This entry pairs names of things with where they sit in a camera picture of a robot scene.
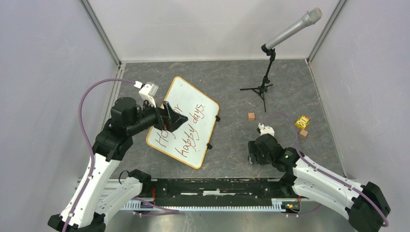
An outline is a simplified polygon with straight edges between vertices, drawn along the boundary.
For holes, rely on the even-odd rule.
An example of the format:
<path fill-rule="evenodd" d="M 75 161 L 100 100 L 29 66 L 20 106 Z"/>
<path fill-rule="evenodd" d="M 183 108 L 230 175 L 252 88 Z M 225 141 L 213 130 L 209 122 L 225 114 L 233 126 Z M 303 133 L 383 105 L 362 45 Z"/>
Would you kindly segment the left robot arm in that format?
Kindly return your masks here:
<path fill-rule="evenodd" d="M 152 191 L 151 176 L 133 170 L 120 187 L 100 199 L 113 171 L 132 146 L 132 137 L 151 127 L 174 132 L 187 121 L 188 117 L 175 112 L 167 101 L 163 107 L 152 107 L 147 101 L 139 106 L 131 97 L 117 99 L 111 118 L 96 136 L 86 173 L 74 196 L 60 214 L 50 217 L 48 226 L 58 232 L 103 232 L 128 201 Z"/>

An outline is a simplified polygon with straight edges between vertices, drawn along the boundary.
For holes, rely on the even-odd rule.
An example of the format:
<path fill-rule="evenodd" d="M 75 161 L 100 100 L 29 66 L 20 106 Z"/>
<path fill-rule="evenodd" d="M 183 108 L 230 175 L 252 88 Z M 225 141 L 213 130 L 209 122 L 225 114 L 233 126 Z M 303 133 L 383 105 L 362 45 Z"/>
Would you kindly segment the yellow framed whiteboard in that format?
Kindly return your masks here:
<path fill-rule="evenodd" d="M 217 122 L 218 103 L 179 76 L 173 79 L 164 100 L 188 121 L 174 132 L 151 128 L 146 137 L 147 145 L 199 169 Z"/>

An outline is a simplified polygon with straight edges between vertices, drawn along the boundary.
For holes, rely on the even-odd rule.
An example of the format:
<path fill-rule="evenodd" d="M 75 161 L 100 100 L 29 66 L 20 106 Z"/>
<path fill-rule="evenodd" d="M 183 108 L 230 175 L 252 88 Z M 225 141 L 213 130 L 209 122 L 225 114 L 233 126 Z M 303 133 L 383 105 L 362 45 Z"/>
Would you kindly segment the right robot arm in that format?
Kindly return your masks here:
<path fill-rule="evenodd" d="M 343 216 L 358 232 L 387 227 L 391 208 L 381 188 L 363 185 L 320 166 L 294 147 L 283 148 L 271 134 L 248 142 L 251 164 L 272 165 L 284 175 L 279 191 L 285 197 L 309 198 Z"/>

